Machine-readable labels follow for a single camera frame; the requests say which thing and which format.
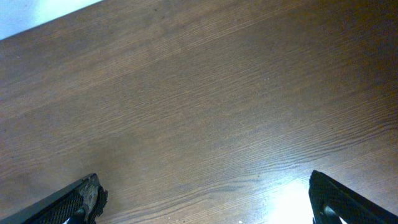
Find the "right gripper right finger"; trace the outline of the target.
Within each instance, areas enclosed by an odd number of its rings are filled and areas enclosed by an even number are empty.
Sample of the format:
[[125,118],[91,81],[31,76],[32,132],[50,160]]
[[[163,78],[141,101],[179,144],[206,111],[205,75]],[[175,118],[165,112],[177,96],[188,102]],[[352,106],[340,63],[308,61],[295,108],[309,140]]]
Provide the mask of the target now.
[[308,194],[315,224],[397,223],[397,215],[322,172],[314,170],[309,184]]

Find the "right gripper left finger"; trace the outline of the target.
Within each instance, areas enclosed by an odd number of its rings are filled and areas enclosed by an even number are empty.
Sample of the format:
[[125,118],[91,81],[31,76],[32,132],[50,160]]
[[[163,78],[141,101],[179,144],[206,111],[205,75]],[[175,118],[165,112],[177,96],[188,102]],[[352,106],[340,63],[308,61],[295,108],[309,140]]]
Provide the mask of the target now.
[[33,205],[1,220],[2,224],[95,224],[108,202],[108,191],[89,174]]

